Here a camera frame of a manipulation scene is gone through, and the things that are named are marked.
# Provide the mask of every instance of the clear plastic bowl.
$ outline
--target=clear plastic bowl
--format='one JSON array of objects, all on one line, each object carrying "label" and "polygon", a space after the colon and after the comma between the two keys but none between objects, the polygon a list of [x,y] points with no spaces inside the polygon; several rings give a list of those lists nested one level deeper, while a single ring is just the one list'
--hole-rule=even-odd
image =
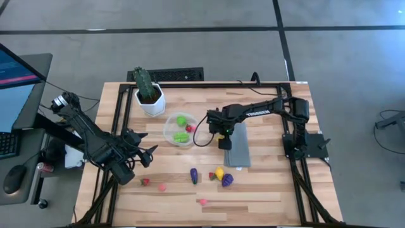
[{"label": "clear plastic bowl", "polygon": [[[190,114],[184,113],[184,112],[176,112],[170,115],[170,117],[167,119],[165,123],[165,127],[163,128],[163,135],[165,136],[165,139],[174,145],[177,146],[188,146],[193,143],[192,141],[192,136],[194,132],[187,132],[185,130],[185,126],[181,127],[177,124],[177,117],[178,116],[183,116],[187,120],[187,124],[192,125],[192,126],[197,126],[198,121]],[[188,142],[175,142],[174,141],[174,135],[177,132],[185,132],[189,135],[189,141]]]}]

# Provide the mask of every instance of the purple toy eggplant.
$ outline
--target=purple toy eggplant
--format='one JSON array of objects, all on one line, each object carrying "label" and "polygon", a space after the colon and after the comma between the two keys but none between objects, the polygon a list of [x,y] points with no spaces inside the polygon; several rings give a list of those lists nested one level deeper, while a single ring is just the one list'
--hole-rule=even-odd
[{"label": "purple toy eggplant", "polygon": [[198,182],[197,169],[196,168],[190,169],[190,175],[191,175],[192,183],[197,184],[197,182]]}]

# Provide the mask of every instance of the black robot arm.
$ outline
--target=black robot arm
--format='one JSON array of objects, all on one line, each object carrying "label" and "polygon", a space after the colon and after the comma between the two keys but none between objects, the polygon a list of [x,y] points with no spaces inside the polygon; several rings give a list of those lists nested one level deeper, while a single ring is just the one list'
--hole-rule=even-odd
[{"label": "black robot arm", "polygon": [[132,129],[123,129],[120,136],[113,136],[102,131],[81,110],[76,94],[64,92],[52,101],[51,109],[71,124],[84,140],[84,145],[79,149],[84,152],[85,159],[103,171],[111,171],[119,184],[124,185],[135,177],[135,156],[140,158],[144,167],[152,162],[152,152],[158,146],[149,149],[138,147],[147,133],[137,134]]},{"label": "black robot arm", "polygon": [[[285,103],[290,104],[290,111],[285,111]],[[209,124],[209,132],[223,135],[224,139],[219,140],[218,147],[230,150],[232,142],[229,136],[234,132],[236,123],[241,123],[249,117],[272,113],[281,115],[295,125],[293,132],[295,148],[304,151],[308,140],[305,124],[309,120],[309,103],[301,98],[275,98],[271,101],[248,105],[231,104],[223,107],[222,111],[219,111],[219,109],[208,110],[207,123]]]}]

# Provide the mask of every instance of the gray floor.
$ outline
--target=gray floor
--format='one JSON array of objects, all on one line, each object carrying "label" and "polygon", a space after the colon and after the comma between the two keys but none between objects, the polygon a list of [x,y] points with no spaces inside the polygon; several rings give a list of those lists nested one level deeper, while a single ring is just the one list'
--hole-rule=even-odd
[{"label": "gray floor", "polygon": [[[285,26],[405,25],[403,1],[279,2]],[[0,30],[276,24],[272,2],[265,0],[11,0],[0,17]],[[372,130],[380,111],[404,106],[405,30],[286,36],[296,79],[309,82],[321,129],[332,138],[328,150],[344,220],[403,227],[405,193],[399,181],[405,181],[405,156],[380,149]],[[93,98],[104,82],[124,81],[126,71],[136,66],[204,67],[206,80],[247,80],[253,71],[262,80],[287,80],[278,32],[0,35],[0,42],[17,54],[52,53],[49,81]],[[42,102],[49,104],[59,94],[47,86]],[[84,107],[91,104],[83,101]],[[95,115],[96,109],[90,112]],[[405,151],[395,127],[377,135],[387,147]],[[79,175],[47,180],[43,197],[51,206],[0,206],[0,227],[68,224],[79,184]]]}]

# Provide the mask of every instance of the wooden table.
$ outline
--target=wooden table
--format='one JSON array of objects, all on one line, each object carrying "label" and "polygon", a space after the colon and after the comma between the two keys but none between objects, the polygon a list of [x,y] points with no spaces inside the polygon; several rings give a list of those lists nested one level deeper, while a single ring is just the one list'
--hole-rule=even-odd
[{"label": "wooden table", "polygon": [[[113,122],[120,83],[105,83],[96,123],[109,132]],[[291,82],[292,95],[307,99],[310,103],[309,133],[319,131],[311,93],[307,84]],[[260,88],[259,92],[276,93],[275,89]],[[166,111],[160,117],[148,117],[132,99],[128,128],[136,132],[148,132],[143,138],[143,148],[159,144],[154,161],[149,168],[135,167],[135,178],[125,186],[119,186],[113,225],[299,225],[296,196],[288,159],[284,155],[281,136],[284,133],[282,119],[278,115],[247,118],[247,135],[251,168],[241,171],[223,166],[223,151],[213,141],[209,146],[178,147],[163,137],[166,119],[177,111],[184,111],[202,119],[206,110],[240,103],[256,103],[271,96],[262,96],[247,88],[216,89],[163,89]],[[120,112],[125,109],[126,95]],[[199,144],[210,136],[208,125],[201,124]],[[319,159],[307,159],[313,192],[330,214],[342,220],[330,169]],[[190,169],[197,168],[198,184],[193,185]],[[209,172],[223,167],[234,177],[230,187],[222,187],[217,180],[211,181]],[[86,164],[76,202],[77,217],[81,218],[90,208],[96,184],[97,168]],[[149,178],[144,187],[140,179]],[[166,191],[158,191],[159,183],[166,184]],[[311,221],[308,199],[303,193],[307,220]],[[207,199],[201,206],[199,199]],[[106,220],[106,198],[102,221]]]}]

